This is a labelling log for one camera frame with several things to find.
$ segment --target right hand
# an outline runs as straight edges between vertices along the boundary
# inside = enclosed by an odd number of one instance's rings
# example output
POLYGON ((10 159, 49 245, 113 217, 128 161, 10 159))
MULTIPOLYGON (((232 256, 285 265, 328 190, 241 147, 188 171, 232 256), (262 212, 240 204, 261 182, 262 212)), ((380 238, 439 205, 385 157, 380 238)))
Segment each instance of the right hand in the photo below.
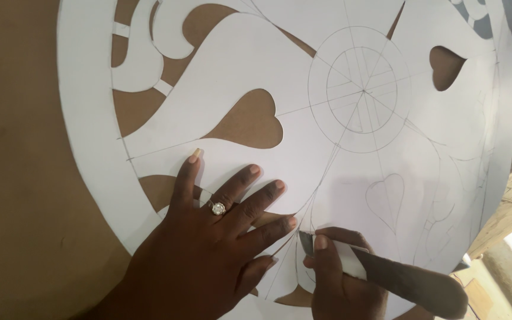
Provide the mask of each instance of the right hand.
POLYGON ((304 266, 315 270, 316 287, 311 303, 314 320, 382 320, 388 291, 344 274, 332 240, 366 248, 371 253, 373 248, 357 231, 331 227, 316 230, 315 234, 315 258, 306 256, 303 261, 304 266))

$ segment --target white paper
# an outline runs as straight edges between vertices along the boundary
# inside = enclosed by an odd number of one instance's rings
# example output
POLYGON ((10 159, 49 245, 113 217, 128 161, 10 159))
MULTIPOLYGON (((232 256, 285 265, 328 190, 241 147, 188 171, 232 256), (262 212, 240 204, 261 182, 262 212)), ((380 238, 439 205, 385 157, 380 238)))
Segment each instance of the white paper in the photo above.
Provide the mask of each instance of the white paper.
MULTIPOLYGON (((274 179, 287 185, 268 211, 296 212, 303 229, 360 231, 377 255, 437 272, 451 272, 498 206, 512 150, 512 36, 501 0, 409 0, 392 39, 403 1, 164 0, 153 41, 155 1, 139 1, 130 26, 113 21, 116 3, 61 2, 58 69, 79 171, 130 253, 168 209, 155 212, 138 179, 175 176, 196 148, 204 150, 203 201, 256 163, 263 174, 246 196, 274 179), (202 4, 239 12, 210 32, 172 87, 160 80, 163 55, 191 54, 181 30, 202 4), (489 20, 492 38, 483 33, 489 20), (315 57, 278 27, 317 50, 315 57), (110 67, 112 34, 129 37, 117 68, 110 67), (432 81, 435 46, 467 59, 442 92, 432 81), (166 100, 122 138, 112 89, 150 88, 166 100), (274 98, 278 146, 200 139, 254 89, 274 98)), ((286 244, 258 285, 260 296, 246 297, 225 319, 311 319, 309 309, 273 302, 298 284, 315 286, 294 234, 262 253, 286 244)), ((386 319, 411 306, 390 295, 386 319)))

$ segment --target left hand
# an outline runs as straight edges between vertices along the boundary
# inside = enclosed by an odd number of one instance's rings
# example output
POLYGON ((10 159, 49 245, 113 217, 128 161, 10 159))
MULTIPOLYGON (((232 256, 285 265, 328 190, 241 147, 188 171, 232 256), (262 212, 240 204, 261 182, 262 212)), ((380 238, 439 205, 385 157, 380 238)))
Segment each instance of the left hand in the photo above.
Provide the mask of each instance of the left hand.
POLYGON ((232 208, 259 176, 251 164, 213 195, 228 212, 214 215, 193 207, 201 161, 195 154, 181 166, 167 216, 135 252, 122 282, 82 319, 217 319, 255 288, 274 264, 260 254, 290 233, 289 216, 248 233, 253 221, 285 190, 276 180, 232 208))

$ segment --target fingernail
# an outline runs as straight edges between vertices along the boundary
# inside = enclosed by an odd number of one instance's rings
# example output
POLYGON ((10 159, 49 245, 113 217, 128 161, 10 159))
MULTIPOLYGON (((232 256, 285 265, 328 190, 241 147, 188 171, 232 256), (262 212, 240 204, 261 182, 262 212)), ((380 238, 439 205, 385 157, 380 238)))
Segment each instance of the fingernail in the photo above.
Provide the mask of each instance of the fingernail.
POLYGON ((282 180, 276 180, 276 188, 284 189, 286 184, 282 180))
POLYGON ((278 263, 278 258, 276 257, 271 257, 272 258, 272 262, 270 262, 270 264, 266 267, 266 271, 272 269, 273 266, 276 265, 276 263, 278 263))
POLYGON ((315 250, 323 250, 327 249, 327 237, 323 235, 319 235, 315 238, 315 243, 313 245, 315 250))
POLYGON ((199 158, 199 154, 201 154, 201 149, 197 148, 195 152, 193 152, 193 155, 189 157, 189 163, 194 164, 197 162, 197 159, 199 158))
POLYGON ((288 220, 288 223, 289 223, 289 226, 292 228, 292 230, 295 228, 295 226, 297 225, 297 218, 296 217, 291 217, 289 220, 288 220))
POLYGON ((257 164, 253 164, 251 167, 250 167, 250 172, 252 174, 256 174, 258 172, 260 172, 260 167, 257 165, 257 164))

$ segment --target brown cardboard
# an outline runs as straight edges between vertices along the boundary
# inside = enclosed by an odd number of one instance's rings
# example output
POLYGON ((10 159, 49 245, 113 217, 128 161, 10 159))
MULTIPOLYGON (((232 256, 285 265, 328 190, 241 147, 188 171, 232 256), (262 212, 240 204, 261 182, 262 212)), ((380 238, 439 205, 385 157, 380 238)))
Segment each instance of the brown cardboard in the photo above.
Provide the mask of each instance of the brown cardboard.
MULTIPOLYGON (((130 25, 137 2, 119 0, 115 20, 130 25)), ((89 308, 121 279, 130 259, 84 185, 68 143, 56 68, 58 11, 59 0, 0 1, 0 319, 5 320, 66 319, 89 308)), ((184 35, 198 47, 233 12, 215 4, 197 8, 184 35)), ((113 36, 112 65, 124 61, 126 50, 127 40, 113 36)), ((161 78, 175 85, 192 56, 164 58, 161 78)), ((123 135, 145 123, 164 100, 155 90, 113 96, 123 135)), ((282 136, 274 111, 267 92, 248 92, 206 137, 271 148, 282 136), (238 132, 244 126, 239 124, 250 123, 238 132)), ((156 209, 168 203, 172 181, 141 179, 156 209)))

